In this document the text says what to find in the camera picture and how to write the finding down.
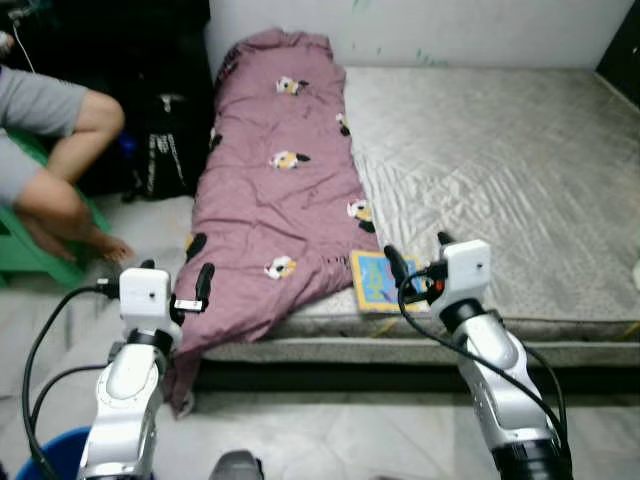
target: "pink comforter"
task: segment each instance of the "pink comforter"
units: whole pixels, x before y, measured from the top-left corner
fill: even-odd
[[[182,269],[178,297],[193,297],[205,262],[216,273],[211,306],[184,323],[168,377],[174,408],[203,351],[259,339],[288,312],[349,286],[352,250],[378,249],[343,118],[345,72],[332,57],[326,37],[276,29],[227,56],[220,143],[193,212],[193,234],[206,243]]]

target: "person's arm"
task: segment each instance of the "person's arm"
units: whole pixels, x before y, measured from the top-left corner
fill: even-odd
[[[0,58],[6,57],[9,54],[14,43],[15,40],[11,35],[0,31]]]

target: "green plastic chair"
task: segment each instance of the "green plastic chair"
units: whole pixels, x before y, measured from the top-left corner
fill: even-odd
[[[42,165],[47,164],[47,151],[32,135],[9,129],[7,134],[31,158]],[[109,223],[96,205],[77,191],[89,207],[94,224],[102,231],[108,232]],[[78,264],[42,250],[33,242],[15,213],[9,208],[0,208],[0,287],[7,285],[5,274],[9,272],[46,272],[64,287],[73,288],[79,285],[84,278],[84,246],[70,244],[69,248],[79,259]]]

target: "black backpack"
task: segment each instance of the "black backpack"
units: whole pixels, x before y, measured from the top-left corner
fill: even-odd
[[[194,195],[207,160],[209,128],[183,95],[159,94],[145,106],[144,125],[125,151],[135,186],[125,196],[148,199]]]

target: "white wall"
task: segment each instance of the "white wall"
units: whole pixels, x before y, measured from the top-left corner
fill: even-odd
[[[324,33],[345,65],[594,68],[633,0],[210,0],[217,71],[238,40]]]

